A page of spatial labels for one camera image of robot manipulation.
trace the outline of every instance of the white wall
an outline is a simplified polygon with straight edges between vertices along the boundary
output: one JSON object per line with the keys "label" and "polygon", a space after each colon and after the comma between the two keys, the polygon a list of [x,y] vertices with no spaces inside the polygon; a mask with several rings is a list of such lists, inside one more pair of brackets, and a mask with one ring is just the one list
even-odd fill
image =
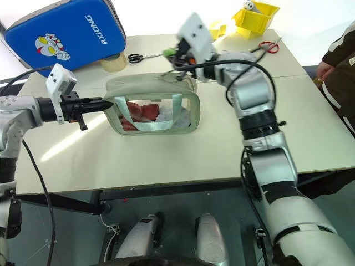
{"label": "white wall", "polygon": [[[193,11],[198,12],[206,24],[220,18],[231,17],[241,8],[243,1],[113,0],[113,3],[127,35],[147,35],[176,33]],[[2,2],[0,20],[6,27],[9,27],[20,17],[55,1],[2,0]],[[277,30],[302,65],[318,64],[330,43],[340,37],[346,26],[355,20],[354,0],[267,0],[262,2],[281,7],[270,28]],[[0,49],[0,58],[3,59],[5,56],[11,57],[10,54],[6,55]],[[22,71],[16,66],[13,70]],[[13,75],[13,72],[0,62],[0,79],[9,77],[10,74]]]}

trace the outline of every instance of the black-handled scissors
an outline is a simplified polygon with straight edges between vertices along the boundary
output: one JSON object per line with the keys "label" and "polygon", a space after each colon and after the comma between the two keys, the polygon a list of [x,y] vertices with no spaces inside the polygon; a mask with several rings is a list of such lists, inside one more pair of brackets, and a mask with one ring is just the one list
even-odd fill
{"label": "black-handled scissors", "polygon": [[137,64],[139,62],[142,62],[143,59],[159,57],[161,55],[163,55],[163,54],[152,54],[152,55],[147,55],[146,57],[144,57],[141,54],[130,54],[130,55],[128,55],[128,62],[130,62],[131,64]]}

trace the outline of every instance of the clear plastic pouch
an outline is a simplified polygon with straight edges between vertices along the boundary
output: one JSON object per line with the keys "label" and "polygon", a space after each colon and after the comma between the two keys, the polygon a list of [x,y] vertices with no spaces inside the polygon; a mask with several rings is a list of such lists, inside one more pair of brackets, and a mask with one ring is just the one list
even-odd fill
{"label": "clear plastic pouch", "polygon": [[122,76],[107,82],[104,100],[114,105],[105,114],[123,135],[188,133],[200,120],[196,81],[177,74]]}

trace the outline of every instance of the yellow box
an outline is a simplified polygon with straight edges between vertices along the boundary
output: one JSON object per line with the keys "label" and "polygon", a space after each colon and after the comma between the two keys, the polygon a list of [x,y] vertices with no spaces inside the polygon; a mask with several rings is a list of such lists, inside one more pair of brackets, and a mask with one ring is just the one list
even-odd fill
{"label": "yellow box", "polygon": [[212,35],[212,39],[216,40],[219,37],[226,34],[227,25],[222,23],[221,21],[216,21],[210,25],[210,33]]}
{"label": "yellow box", "polygon": [[273,16],[280,9],[270,4],[252,1],[260,13],[242,8],[232,18],[238,26],[237,32],[247,39],[263,35]]}

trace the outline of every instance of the blue case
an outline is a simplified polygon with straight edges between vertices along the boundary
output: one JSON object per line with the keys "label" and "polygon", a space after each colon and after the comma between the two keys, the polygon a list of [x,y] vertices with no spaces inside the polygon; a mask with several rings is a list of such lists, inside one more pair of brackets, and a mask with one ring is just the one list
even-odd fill
{"label": "blue case", "polygon": [[4,37],[32,68],[59,63],[74,70],[121,53],[126,45],[110,0],[59,1],[16,21]]}

